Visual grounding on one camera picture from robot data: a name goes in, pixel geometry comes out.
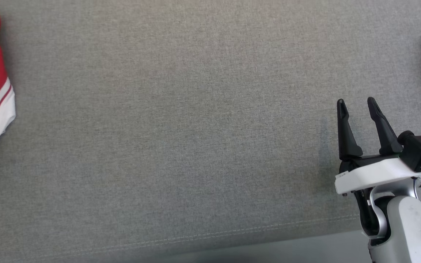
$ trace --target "white stitching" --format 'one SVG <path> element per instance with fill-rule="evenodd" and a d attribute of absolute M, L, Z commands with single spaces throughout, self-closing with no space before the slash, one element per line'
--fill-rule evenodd
<path fill-rule="evenodd" d="M 280 228 L 269 228 L 269 229 L 261 229 L 261 230 L 247 231 L 247 232 L 242 232 L 242 233 L 231 233 L 231 234 L 225 234 L 225 235 L 214 235 L 214 236 L 207 236 L 207 237 L 195 238 L 195 239 L 192 239 L 192 240 L 179 240 L 179 241 L 171 241 L 171 242 L 166 242 L 166 243 L 149 244 L 149 245 L 145 245 L 145 246 L 136 246 L 136 247 L 129 247 L 129 248 L 108 249 L 108 250 L 104 250 L 104 251 L 87 252 L 87 253 L 73 254 L 73 255 L 67 255 L 67 256 L 57 256 L 57 257 L 54 257 L 54 258 L 40 258 L 40 259 L 35 259 L 35 260 L 30 260 L 30 261 L 22 261 L 22 262 L 28 263 L 28 262 L 35 262 L 35 261 L 42 261 L 42 260 L 50 260 L 50 259 L 57 259 L 57 258 L 68 258 L 70 256 L 82 256 L 82 255 L 91 255 L 91 254 L 98 254 L 98 253 L 105 253 L 105 252 L 112 252 L 112 251 L 119 251 L 119 250 L 127 250 L 127 249 L 134 249 L 134 248 L 145 248 L 145 247 L 158 246 L 158 245 L 167 245 L 167 244 L 180 243 L 180 242 L 186 242 L 186 241 L 202 240 L 202 239 L 216 238 L 216 237 L 223 237 L 223 236 L 230 236 L 230 235 L 242 235 L 242 234 L 246 234 L 246 233 L 255 233 L 255 232 L 262 232 L 262 231 L 267 231 L 267 230 L 276 230 L 276 229 L 282 229 L 282 228 L 295 228 L 297 226 L 309 226 L 309 225 L 321 224 L 321 223 L 327 223 L 327 222 L 337 222 L 337 221 L 346 221 L 346 220 L 355 220 L 355 219 L 357 219 L 357 218 L 346 218 L 346 219 L 340 219 L 340 220 L 332 220 L 332 221 L 324 221 L 324 222 L 300 224 L 300 225 L 295 225 L 295 226 L 283 226 L 283 227 L 280 227 Z"/>
<path fill-rule="evenodd" d="M 159 239 L 159 240 L 152 240 L 152 241 L 143 241 L 143 242 L 137 242 L 137 243 L 129 243 L 124 245 L 116 245 L 116 246 L 109 246 L 109 247 L 101 247 L 101 248 L 89 248 L 89 249 L 82 249 L 82 250 L 75 250 L 70 252 L 62 252 L 57 254 L 52 254 L 49 256 L 58 256 L 68 253 L 78 253 L 78 252 L 85 252 L 85 251 L 91 251 L 91 250 L 99 250 L 99 249 L 106 249 L 106 248 L 120 248 L 120 247 L 126 247 L 126 246 L 132 246 L 132 245 L 140 245 L 140 244 L 147 244 L 147 243 L 156 243 L 156 242 L 162 242 L 162 241 L 170 241 L 170 240 L 177 240 L 177 239 L 192 239 L 194 237 L 204 236 L 204 235 L 216 235 L 221 233 L 229 233 L 229 232 L 238 232 L 238 231 L 246 231 L 251 229 L 258 229 L 258 228 L 270 228 L 272 226 L 285 226 L 285 225 L 292 225 L 297 223 L 306 223 L 306 222 L 314 222 L 314 221 L 323 221 L 323 220 L 331 220 L 336 218 L 344 218 L 344 217 L 352 217 L 357 216 L 358 214 L 352 214 L 352 215 L 346 215 L 346 216 L 339 216 L 339 217 L 332 217 L 332 218 L 319 218 L 314 220 L 305 220 L 305 221 L 297 221 L 297 222 L 290 222 L 290 223 L 282 223 L 282 224 L 274 224 L 274 225 L 268 225 L 268 226 L 256 226 L 254 228 L 241 228 L 236 230 L 227 230 L 227 231 L 220 231 L 220 232 L 213 232 L 213 233 L 204 233 L 204 234 L 197 234 L 197 235 L 189 235 L 189 236 L 182 236 L 182 237 L 174 237 L 174 238 L 167 238 L 167 239 Z M 25 260 L 25 259 L 32 259 L 32 258 L 41 258 L 42 256 L 32 256 L 28 258 L 19 258 L 18 260 Z"/>

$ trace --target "gray floor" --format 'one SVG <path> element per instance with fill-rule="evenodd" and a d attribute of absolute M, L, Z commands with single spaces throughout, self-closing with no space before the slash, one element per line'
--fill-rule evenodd
<path fill-rule="evenodd" d="M 225 248 L 154 259 L 147 263 L 371 263 L 361 231 Z"/>
<path fill-rule="evenodd" d="M 358 230 L 334 188 L 336 101 L 366 155 L 369 96 L 421 134 L 421 0 L 0 0 L 0 16 L 3 263 Z"/>

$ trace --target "gray fabric surface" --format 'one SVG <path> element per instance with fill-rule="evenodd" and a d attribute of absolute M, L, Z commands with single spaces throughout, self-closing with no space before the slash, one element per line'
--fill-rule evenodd
<path fill-rule="evenodd" d="M 0 262 L 127 262 L 359 229 L 335 103 L 421 134 L 421 1 L 0 0 L 17 118 Z"/>

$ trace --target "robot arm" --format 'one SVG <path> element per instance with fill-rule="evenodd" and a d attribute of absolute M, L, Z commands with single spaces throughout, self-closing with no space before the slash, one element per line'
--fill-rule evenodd
<path fill-rule="evenodd" d="M 374 98 L 368 98 L 368 106 L 381 149 L 379 155 L 362 156 L 345 103 L 337 103 L 342 160 L 337 193 L 356 197 L 373 262 L 421 263 L 421 202 L 416 193 L 416 186 L 421 187 L 421 136 L 405 131 L 398 139 Z M 376 198 L 379 193 L 393 195 Z"/>

